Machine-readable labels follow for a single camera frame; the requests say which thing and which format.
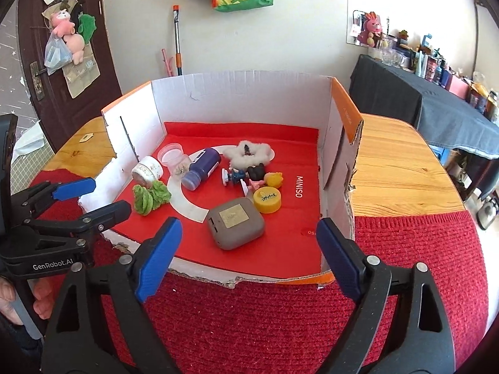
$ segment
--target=brown door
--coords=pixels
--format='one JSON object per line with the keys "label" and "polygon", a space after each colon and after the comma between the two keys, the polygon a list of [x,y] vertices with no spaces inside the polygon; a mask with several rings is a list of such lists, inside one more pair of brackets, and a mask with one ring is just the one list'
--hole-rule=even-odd
{"label": "brown door", "polygon": [[44,98],[37,100],[30,64],[37,61],[39,68],[44,68],[49,30],[41,13],[46,9],[43,0],[19,0],[19,48],[34,108],[49,143],[54,151],[58,151],[86,122],[98,117],[102,108],[119,98],[121,89],[107,42],[101,0],[84,0],[83,12],[93,15],[97,26],[90,43],[100,76],[79,96],[71,98],[62,70],[50,76],[44,73],[41,75]]}

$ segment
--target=gray case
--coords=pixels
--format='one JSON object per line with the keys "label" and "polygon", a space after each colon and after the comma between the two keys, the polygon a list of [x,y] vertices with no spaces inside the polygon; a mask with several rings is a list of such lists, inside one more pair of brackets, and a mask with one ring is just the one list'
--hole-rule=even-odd
{"label": "gray case", "polygon": [[218,247],[233,250],[262,236],[265,221],[249,198],[241,197],[211,209],[206,215]]}

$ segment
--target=blue gripper pad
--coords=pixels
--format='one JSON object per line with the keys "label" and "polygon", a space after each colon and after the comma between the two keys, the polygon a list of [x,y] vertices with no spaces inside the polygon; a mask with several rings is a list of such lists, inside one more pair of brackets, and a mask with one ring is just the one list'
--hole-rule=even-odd
{"label": "blue gripper pad", "polygon": [[139,258],[141,256],[138,253],[141,253],[141,249],[143,251],[142,254],[149,252],[149,257],[142,262],[139,270],[134,271],[134,275],[138,278],[135,296],[141,303],[144,303],[147,297],[154,295],[158,290],[161,280],[163,280],[173,256],[180,245],[181,239],[182,224],[180,220],[177,218],[168,218],[156,236],[146,240],[135,252],[135,255]]}
{"label": "blue gripper pad", "polygon": [[345,246],[353,245],[360,251],[358,246],[355,242],[345,239],[330,218],[319,221],[316,238],[343,295],[355,302],[360,301],[363,295],[361,280],[365,267],[362,259],[356,257],[354,247],[345,248]]}
{"label": "blue gripper pad", "polygon": [[72,181],[71,183],[61,184],[52,193],[52,198],[59,201],[65,201],[69,198],[81,197],[95,190],[95,180],[91,177]]}

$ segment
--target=dark gray tablecloth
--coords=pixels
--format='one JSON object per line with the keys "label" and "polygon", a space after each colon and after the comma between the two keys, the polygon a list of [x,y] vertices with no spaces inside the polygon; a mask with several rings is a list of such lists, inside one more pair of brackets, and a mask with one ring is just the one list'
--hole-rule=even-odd
{"label": "dark gray tablecloth", "polygon": [[401,119],[429,145],[499,158],[499,127],[466,101],[403,69],[360,55],[350,97],[362,113]]}

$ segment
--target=wooden tabletop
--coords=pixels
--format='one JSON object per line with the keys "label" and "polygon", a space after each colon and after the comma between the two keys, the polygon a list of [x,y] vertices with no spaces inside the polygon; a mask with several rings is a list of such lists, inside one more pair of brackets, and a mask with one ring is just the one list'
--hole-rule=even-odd
{"label": "wooden tabletop", "polygon": [[[464,210],[447,173],[423,138],[397,119],[362,115],[364,129],[352,184],[354,215],[413,216]],[[87,142],[80,139],[94,136]],[[44,170],[96,177],[115,156],[101,117],[87,122]]]}

